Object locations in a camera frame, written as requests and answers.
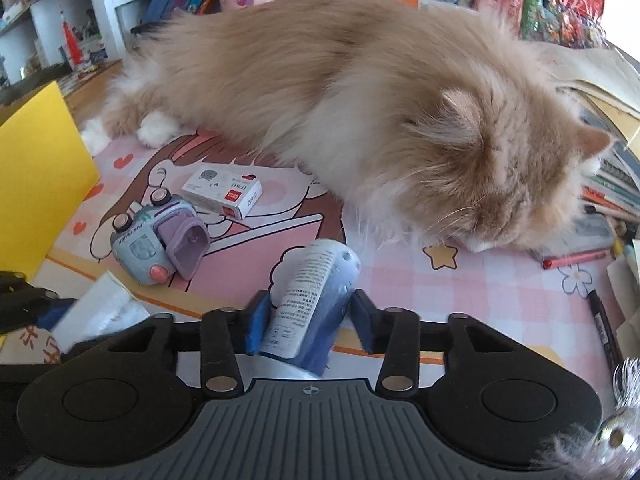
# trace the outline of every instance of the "red pencil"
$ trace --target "red pencil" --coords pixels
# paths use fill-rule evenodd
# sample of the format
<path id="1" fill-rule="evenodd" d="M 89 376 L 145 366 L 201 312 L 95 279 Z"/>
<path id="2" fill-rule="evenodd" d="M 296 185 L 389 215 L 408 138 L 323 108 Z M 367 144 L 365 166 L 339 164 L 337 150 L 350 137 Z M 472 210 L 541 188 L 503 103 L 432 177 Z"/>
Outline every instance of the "red pencil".
<path id="1" fill-rule="evenodd" d="M 545 270 L 556 267 L 566 267 L 573 264 L 584 264 L 594 260 L 601 260 L 611 252 L 610 249 L 599 249 L 597 251 L 586 251 L 584 253 L 572 254 L 564 258 L 545 258 L 542 261 L 542 268 Z"/>

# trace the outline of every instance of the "flower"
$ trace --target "flower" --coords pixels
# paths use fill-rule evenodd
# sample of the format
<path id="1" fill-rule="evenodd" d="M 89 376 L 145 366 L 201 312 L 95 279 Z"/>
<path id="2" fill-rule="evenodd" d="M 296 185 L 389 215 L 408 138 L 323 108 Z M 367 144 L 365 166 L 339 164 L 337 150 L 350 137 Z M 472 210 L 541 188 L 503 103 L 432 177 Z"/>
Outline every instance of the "flower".
<path id="1" fill-rule="evenodd" d="M 576 290 L 583 298 L 587 298 L 589 290 L 588 285 L 593 283 L 590 273 L 580 268 L 580 264 L 573 264 L 566 267 L 558 267 L 560 274 L 564 276 L 562 279 L 562 290 L 566 294 L 573 294 Z"/>

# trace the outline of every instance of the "gray ridged pad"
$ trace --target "gray ridged pad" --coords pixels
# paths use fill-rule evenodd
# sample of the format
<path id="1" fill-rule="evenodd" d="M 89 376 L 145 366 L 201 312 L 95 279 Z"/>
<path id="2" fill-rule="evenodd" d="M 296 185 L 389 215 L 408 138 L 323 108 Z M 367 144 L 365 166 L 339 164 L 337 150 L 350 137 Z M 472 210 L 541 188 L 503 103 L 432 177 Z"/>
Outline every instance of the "gray ridged pad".
<path id="1" fill-rule="evenodd" d="M 258 380 L 243 397 L 206 403 L 184 435 L 153 456 L 106 468 L 41 458 L 19 480 L 564 478 L 477 464 L 444 446 L 414 405 L 382 399 L 364 380 Z"/>

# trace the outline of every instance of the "bottle label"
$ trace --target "bottle label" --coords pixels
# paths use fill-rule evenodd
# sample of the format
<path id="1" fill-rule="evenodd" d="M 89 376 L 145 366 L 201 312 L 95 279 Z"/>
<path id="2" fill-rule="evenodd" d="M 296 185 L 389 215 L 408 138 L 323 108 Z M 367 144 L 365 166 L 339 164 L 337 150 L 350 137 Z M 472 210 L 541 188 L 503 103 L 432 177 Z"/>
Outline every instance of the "bottle label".
<path id="1" fill-rule="evenodd" d="M 334 240 L 316 240 L 305 251 L 304 264 L 289 282 L 282 304 L 262 340 L 263 352 L 282 359 L 298 355 L 337 255 L 347 253 L 358 260 L 353 251 Z"/>

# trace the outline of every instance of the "cat head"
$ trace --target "cat head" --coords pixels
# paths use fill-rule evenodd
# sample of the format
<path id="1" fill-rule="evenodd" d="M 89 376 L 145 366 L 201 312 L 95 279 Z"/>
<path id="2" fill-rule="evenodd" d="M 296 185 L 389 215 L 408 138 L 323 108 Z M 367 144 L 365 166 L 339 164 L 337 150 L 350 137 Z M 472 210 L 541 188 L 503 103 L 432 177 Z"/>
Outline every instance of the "cat head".
<path id="1" fill-rule="evenodd" d="M 382 162 L 402 174 L 395 206 L 412 232 L 481 251 L 533 249 L 570 227 L 582 176 L 612 143 L 579 120 L 575 104 L 481 68 L 415 91 L 417 107 Z"/>

